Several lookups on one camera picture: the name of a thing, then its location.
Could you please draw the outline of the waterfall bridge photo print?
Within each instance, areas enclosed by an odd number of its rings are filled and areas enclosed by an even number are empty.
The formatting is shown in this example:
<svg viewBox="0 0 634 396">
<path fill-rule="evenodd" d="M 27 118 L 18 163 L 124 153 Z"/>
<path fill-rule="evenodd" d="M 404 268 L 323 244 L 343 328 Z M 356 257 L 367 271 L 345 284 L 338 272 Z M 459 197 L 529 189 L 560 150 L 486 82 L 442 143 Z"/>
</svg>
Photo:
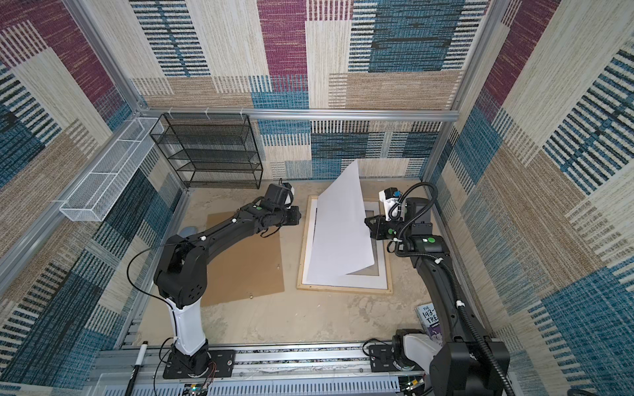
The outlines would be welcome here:
<svg viewBox="0 0 634 396">
<path fill-rule="evenodd" d="M 314 237 L 303 283 L 363 290 L 381 289 L 380 277 L 358 276 L 375 260 L 358 161 L 348 165 L 316 203 Z"/>
</svg>

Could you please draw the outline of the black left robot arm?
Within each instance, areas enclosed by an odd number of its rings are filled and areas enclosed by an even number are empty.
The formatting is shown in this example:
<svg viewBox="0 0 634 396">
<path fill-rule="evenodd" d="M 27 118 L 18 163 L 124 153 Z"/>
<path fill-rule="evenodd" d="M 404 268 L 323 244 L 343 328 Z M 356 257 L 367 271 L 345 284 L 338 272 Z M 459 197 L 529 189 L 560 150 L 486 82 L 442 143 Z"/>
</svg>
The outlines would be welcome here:
<svg viewBox="0 0 634 396">
<path fill-rule="evenodd" d="M 168 305 L 173 346 L 168 354 L 165 379 L 209 378 L 216 363 L 203 331 L 201 299 L 208 287 L 208 265 L 244 239 L 272 227 L 299 224 L 301 214 L 293 204 L 295 190 L 288 182 L 268 186 L 264 196 L 237 209 L 228 219 L 188 237 L 174 235 L 163 247 L 154 284 Z"/>
</svg>

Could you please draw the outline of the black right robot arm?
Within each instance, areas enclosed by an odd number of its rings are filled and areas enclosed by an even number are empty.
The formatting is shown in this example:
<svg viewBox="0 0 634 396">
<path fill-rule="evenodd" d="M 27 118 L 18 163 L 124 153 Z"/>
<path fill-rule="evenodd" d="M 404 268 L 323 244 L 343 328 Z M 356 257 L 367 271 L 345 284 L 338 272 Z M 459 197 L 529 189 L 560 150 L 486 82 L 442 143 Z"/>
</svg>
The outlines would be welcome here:
<svg viewBox="0 0 634 396">
<path fill-rule="evenodd" d="M 386 241 L 387 252 L 410 260 L 439 320 L 440 343 L 421 331 L 395 333 L 394 366 L 422 369 L 426 395 L 513 395 L 510 352 L 484 329 L 457 278 L 449 246 L 433 233 L 429 212 L 438 197 L 431 182 L 420 181 L 406 191 L 391 187 L 379 194 L 385 213 L 365 220 L 372 239 Z"/>
</svg>

